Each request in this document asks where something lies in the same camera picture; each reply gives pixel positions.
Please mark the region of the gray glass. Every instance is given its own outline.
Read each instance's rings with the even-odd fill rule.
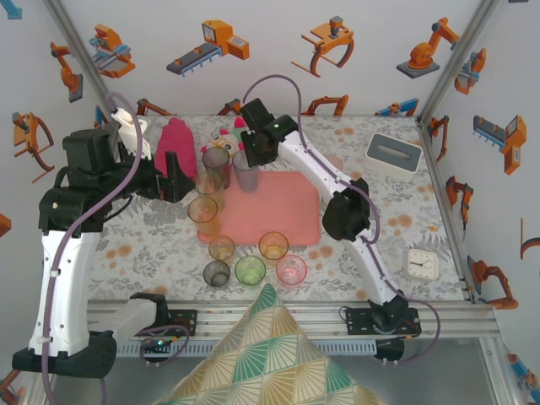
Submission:
[[[233,156],[233,168],[236,180],[243,192],[254,192],[259,183],[259,166],[250,167],[247,164],[246,151],[241,150]]]
[[[219,260],[210,262],[204,268],[204,271],[202,272],[202,277],[204,278],[206,284],[208,284],[210,287],[221,287],[229,281],[229,265]]]
[[[206,170],[216,171],[223,179],[223,188],[230,186],[230,157],[226,149],[213,146],[202,154],[202,163]]]

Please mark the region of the green glass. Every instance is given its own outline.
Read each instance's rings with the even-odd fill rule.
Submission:
[[[255,285],[267,274],[267,267],[257,256],[242,257],[235,266],[235,276],[244,285]]]

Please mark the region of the pink mat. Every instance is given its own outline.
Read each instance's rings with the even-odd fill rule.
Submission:
[[[245,193],[230,171],[221,214],[221,235],[236,245],[258,245],[270,231],[284,234],[290,246],[311,246],[321,237],[317,190],[299,172],[262,171],[255,192]],[[199,239],[210,239],[199,234]]]

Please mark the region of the gray floor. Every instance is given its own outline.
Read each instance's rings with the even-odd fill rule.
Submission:
[[[420,347],[411,347],[406,355]],[[386,400],[388,405],[492,405],[483,360],[474,341],[439,341],[418,362],[382,368],[366,357],[334,358],[353,378]],[[118,359],[107,376],[108,404],[151,404],[167,395],[201,361],[178,359],[161,370],[145,369],[138,359]],[[55,392],[60,403],[100,403],[98,381],[59,378]]]

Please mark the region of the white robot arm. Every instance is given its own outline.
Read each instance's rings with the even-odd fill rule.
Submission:
[[[16,370],[41,371],[43,343],[48,342],[49,371],[52,374],[103,378],[111,370],[116,347],[124,344],[147,327],[170,325],[165,297],[137,293],[117,313],[91,326],[87,324],[87,307],[92,259],[111,202],[85,220],[67,240],[57,271],[51,270],[61,240],[67,229],[98,201],[126,178],[137,150],[137,136],[130,114],[118,109],[113,116],[121,122],[122,143],[118,144],[119,162],[115,161],[106,130],[76,131],[62,140],[67,167],[59,170],[55,185],[40,201],[38,227],[43,231],[43,280],[40,309],[28,348],[13,356]],[[138,195],[180,201],[194,188],[178,164],[174,152],[165,154],[167,176],[154,166],[149,145],[142,142],[142,156],[137,171],[116,198]],[[67,177],[68,186],[62,186]],[[55,288],[50,289],[54,279]],[[46,303],[51,307],[47,316]],[[50,319],[49,337],[45,338],[44,319]]]
[[[327,167],[334,167],[307,139],[306,144],[310,151]],[[278,145],[278,154],[307,177],[307,179],[315,186],[325,203],[330,202],[334,197],[334,193],[341,193],[347,189],[346,186],[330,177],[321,165],[313,159],[311,154],[305,152],[298,131],[289,133],[285,137],[285,140]],[[347,183],[351,181],[350,177],[338,169],[335,169],[335,175],[337,175],[338,179]],[[372,232],[369,229],[364,229],[359,233],[355,241],[342,240],[342,243],[347,248],[348,253],[351,255],[354,263],[358,266],[364,277],[366,291],[370,300],[377,305],[384,305],[386,302],[392,301],[396,297],[396,293],[390,289],[383,277],[379,274],[379,270],[377,269],[370,252],[362,241],[362,236],[365,236],[365,238],[370,240],[372,238]],[[373,247],[373,249],[379,263],[381,263],[386,280],[393,283],[394,287],[397,289],[397,285],[388,274],[384,264],[382,264],[381,256],[376,250],[376,247]]]
[[[383,333],[397,329],[408,302],[397,293],[399,288],[371,242],[369,202],[353,190],[367,196],[367,183],[362,179],[352,181],[336,169],[303,137],[290,116],[274,118],[259,99],[244,104],[240,113],[250,129],[241,134],[248,164],[266,165],[281,156],[313,183],[328,203],[322,218],[325,230],[347,247],[364,278],[373,324]]]

